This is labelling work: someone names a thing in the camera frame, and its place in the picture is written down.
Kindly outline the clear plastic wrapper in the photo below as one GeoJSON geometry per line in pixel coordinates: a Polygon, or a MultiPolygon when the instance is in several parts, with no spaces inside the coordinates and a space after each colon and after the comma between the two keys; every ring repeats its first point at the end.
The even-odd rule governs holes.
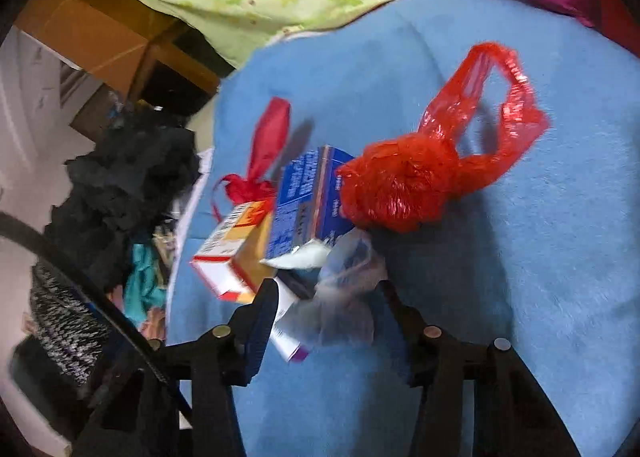
{"type": "Polygon", "coordinates": [[[354,228],[331,249],[314,296],[292,305],[279,325],[306,347],[369,344],[374,320],[363,295],[386,278],[386,263],[375,251],[371,236],[354,228]]]}

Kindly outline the red plastic bag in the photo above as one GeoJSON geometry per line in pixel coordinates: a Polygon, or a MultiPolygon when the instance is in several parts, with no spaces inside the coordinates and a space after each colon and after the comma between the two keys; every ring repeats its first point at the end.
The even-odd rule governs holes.
{"type": "Polygon", "coordinates": [[[341,210],[360,229],[412,232],[440,220],[449,201],[495,183],[548,128],[516,51],[496,42],[476,44],[428,104],[416,131],[370,144],[337,169],[341,210]],[[497,147],[462,157],[457,141],[492,69],[509,84],[498,112],[497,147]]]}

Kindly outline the red orange white box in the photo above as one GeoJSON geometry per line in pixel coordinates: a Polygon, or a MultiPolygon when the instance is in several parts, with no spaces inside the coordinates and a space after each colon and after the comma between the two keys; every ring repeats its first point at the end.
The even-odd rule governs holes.
{"type": "Polygon", "coordinates": [[[239,204],[191,259],[201,280],[221,301],[248,304],[277,269],[264,263],[272,224],[269,200],[239,204]]]}

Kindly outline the teal cloth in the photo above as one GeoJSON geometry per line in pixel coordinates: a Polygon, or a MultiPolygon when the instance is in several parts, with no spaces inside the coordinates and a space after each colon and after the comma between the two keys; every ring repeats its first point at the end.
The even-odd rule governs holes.
{"type": "Polygon", "coordinates": [[[122,292],[124,314],[140,328],[151,311],[165,308],[167,290],[157,276],[158,258],[150,245],[135,243],[131,262],[132,272],[122,292]]]}

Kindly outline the black white speckled garment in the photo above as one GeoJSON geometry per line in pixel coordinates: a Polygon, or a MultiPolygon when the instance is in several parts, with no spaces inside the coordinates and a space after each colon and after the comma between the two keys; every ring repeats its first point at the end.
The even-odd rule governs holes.
{"type": "Polygon", "coordinates": [[[89,381],[111,331],[48,263],[32,266],[29,306],[35,336],[63,376],[78,388],[89,381]]]}

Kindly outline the light blue bed blanket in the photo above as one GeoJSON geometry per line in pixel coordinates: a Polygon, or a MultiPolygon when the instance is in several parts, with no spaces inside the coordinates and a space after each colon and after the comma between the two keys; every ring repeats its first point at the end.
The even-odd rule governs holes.
{"type": "MultiPolygon", "coordinates": [[[[226,321],[190,265],[215,227],[212,186],[244,173],[273,96],[297,157],[416,129],[470,48],[518,53],[551,126],[497,183],[407,236],[375,236],[401,300],[462,341],[497,337],[548,394],[583,456],[613,456],[639,418],[639,58],[520,0],[397,0],[340,30],[256,50],[215,102],[213,169],[186,234],[167,342],[226,321]]],[[[407,456],[420,402],[384,344],[289,364],[272,344],[234,391],[250,456],[407,456]]]]}

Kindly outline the blue white carton box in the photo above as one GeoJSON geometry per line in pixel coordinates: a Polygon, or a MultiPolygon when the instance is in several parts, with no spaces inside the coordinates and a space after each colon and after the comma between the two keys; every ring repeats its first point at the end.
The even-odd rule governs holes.
{"type": "Polygon", "coordinates": [[[352,229],[341,214],[337,170],[352,156],[332,146],[301,154],[282,171],[262,261],[275,269],[316,269],[352,229]]]}

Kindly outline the red ribbon bow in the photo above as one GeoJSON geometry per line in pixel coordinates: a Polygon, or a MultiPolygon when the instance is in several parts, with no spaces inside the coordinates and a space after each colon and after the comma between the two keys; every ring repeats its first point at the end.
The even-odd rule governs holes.
{"type": "MultiPolygon", "coordinates": [[[[266,212],[271,212],[277,189],[273,183],[265,179],[265,175],[282,154],[288,140],[290,120],[291,104],[281,97],[270,99],[255,126],[246,174],[242,176],[230,173],[221,177],[213,187],[213,194],[215,195],[218,187],[222,185],[224,193],[235,206],[248,202],[261,202],[266,212]]],[[[212,196],[213,216],[220,223],[222,215],[214,195],[212,196]]]]}

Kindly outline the black clothing pile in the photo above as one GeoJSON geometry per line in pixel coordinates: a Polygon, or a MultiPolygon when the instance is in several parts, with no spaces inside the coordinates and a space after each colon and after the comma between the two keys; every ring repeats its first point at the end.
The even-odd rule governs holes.
{"type": "Polygon", "coordinates": [[[154,110],[121,114],[65,165],[72,189],[44,235],[104,292],[126,283],[134,244],[200,175],[194,133],[154,110]]]}

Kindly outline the wooden bedside table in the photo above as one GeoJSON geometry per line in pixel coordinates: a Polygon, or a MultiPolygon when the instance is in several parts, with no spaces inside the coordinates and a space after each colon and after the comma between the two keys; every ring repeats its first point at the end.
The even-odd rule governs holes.
{"type": "Polygon", "coordinates": [[[173,116],[191,117],[233,70],[201,32],[178,22],[149,44],[128,99],[143,100],[173,116]]]}

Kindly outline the red shopping bag with lettering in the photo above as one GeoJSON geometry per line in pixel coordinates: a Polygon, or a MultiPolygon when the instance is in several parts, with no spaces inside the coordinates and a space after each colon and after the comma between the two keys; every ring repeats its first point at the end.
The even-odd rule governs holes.
{"type": "Polygon", "coordinates": [[[623,0],[589,0],[589,21],[597,32],[639,56],[639,24],[623,0]]]}

